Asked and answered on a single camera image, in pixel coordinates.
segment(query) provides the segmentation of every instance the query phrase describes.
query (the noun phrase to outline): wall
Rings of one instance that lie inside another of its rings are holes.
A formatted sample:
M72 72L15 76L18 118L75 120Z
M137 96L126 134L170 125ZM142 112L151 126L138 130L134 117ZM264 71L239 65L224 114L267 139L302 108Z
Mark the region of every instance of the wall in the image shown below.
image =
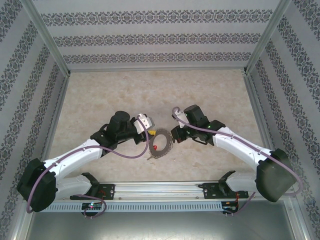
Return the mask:
M312 239L320 239L319 16L320 0L293 0L251 73L273 144L303 180Z
M63 87L62 72L18 0L0 0L0 240L14 224L17 183L41 158Z
M245 67L279 0L35 0L71 70Z

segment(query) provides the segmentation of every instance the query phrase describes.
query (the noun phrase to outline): speckled floor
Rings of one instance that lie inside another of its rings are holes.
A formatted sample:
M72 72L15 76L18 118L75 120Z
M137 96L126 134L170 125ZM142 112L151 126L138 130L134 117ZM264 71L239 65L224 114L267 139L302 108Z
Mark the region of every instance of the speckled floor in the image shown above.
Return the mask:
M50 157L82 144L116 111L126 111L131 117L145 113L153 118L155 129L170 131L177 125L172 108L193 104L209 120L217 119L262 145L240 70L88 72L71 74ZM144 147L130 140L116 150L133 156ZM230 170L252 171L225 150L191 139L174 144L162 158L147 160L149 156L125 159L110 153L71 176L90 172L99 181L109 182L196 181L218 180Z

